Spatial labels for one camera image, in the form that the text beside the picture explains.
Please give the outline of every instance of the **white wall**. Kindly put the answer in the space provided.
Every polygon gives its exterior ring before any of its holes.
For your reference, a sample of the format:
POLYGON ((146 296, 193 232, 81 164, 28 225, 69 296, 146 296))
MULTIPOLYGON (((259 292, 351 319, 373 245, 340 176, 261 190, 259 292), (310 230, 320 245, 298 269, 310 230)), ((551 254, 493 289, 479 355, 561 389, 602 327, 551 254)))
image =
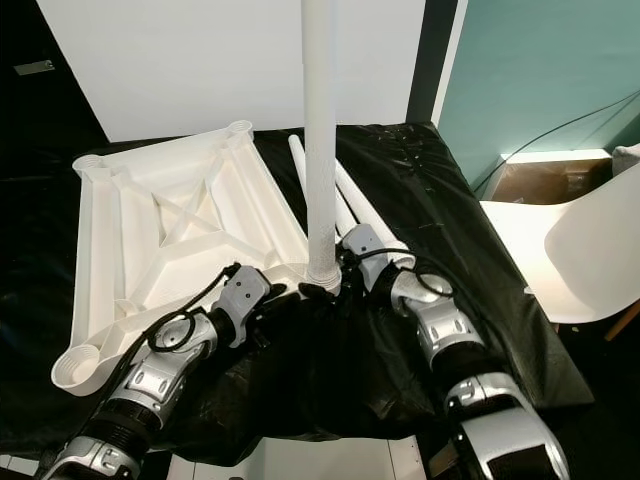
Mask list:
MULTIPOLYGON (((38 0, 111 141, 301 126, 300 0, 38 0)), ((337 0, 338 121, 405 120, 424 0, 337 0)))

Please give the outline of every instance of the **teal wall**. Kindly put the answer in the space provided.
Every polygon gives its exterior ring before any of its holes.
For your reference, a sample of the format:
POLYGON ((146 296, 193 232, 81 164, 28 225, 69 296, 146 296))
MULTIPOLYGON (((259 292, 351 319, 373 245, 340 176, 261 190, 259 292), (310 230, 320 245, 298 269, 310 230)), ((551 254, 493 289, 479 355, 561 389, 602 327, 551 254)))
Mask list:
MULTIPOLYGON (((640 0, 469 0, 439 130, 473 185, 498 154, 638 89, 640 0)), ((604 147, 638 114, 640 98, 527 151, 604 147)))

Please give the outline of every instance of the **chair leg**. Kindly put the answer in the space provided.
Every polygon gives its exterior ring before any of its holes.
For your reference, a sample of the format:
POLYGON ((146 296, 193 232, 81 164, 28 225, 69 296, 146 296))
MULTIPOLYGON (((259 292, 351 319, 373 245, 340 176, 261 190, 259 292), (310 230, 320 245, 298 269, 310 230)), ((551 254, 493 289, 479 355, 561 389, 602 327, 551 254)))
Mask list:
POLYGON ((631 307, 629 307, 629 309, 624 313, 622 318, 620 318, 620 320, 618 320, 616 324, 613 327, 611 327, 611 329, 607 332, 607 334, 604 336, 604 339, 607 342, 610 342, 611 340, 613 340, 616 337, 616 335, 618 335, 624 327, 629 325, 629 323, 631 323, 631 320, 633 320, 633 318, 639 313, 640 313, 640 300, 638 300, 636 303, 631 305, 631 307))

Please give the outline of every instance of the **white plastic chair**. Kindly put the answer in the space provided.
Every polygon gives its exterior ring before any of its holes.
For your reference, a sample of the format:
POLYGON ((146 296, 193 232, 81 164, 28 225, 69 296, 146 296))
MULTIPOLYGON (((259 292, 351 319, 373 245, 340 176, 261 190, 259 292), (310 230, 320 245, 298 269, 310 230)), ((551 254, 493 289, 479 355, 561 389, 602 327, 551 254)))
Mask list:
POLYGON ((480 203, 551 322, 601 320, 640 299, 640 165, 560 205, 480 203))

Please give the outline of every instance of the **white plastic tube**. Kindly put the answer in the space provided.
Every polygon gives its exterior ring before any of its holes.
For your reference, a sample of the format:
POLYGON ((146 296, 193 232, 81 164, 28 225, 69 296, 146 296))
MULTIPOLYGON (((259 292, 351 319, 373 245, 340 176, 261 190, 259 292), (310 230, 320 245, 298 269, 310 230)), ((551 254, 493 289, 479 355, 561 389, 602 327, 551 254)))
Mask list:
MULTIPOLYGON (((298 172, 298 179, 302 186, 302 193, 305 200, 307 199, 306 188, 306 169, 305 169, 305 153, 300 138, 297 135, 291 135, 289 137, 289 148, 291 149, 291 155, 293 155, 293 162, 296 165, 296 171, 298 172)), ((339 236, 336 236, 336 243, 340 241, 340 237, 344 237, 349 231, 356 226, 356 219, 353 218, 351 210, 347 206, 344 197, 340 193, 337 187, 334 188, 336 197, 336 228, 338 229, 339 236)))
MULTIPOLYGON (((373 231, 376 232, 378 237, 380 237, 380 240, 382 240, 385 247, 407 248, 406 244, 396 238, 384 220, 382 220, 382 217, 378 214, 376 209, 373 208, 373 205, 371 205, 364 193, 362 193, 362 190, 360 190, 358 185, 353 181, 351 176, 349 176, 337 159, 336 183, 338 184, 338 188, 344 196, 344 199, 347 201, 351 210, 353 210, 353 213, 357 217, 358 222, 368 223, 371 225, 373 231)), ((403 267, 413 268, 416 263, 416 259, 412 255, 403 253, 393 253, 390 255, 396 264, 403 267)))
POLYGON ((335 256, 335 0, 302 0, 309 282, 340 289, 335 256))

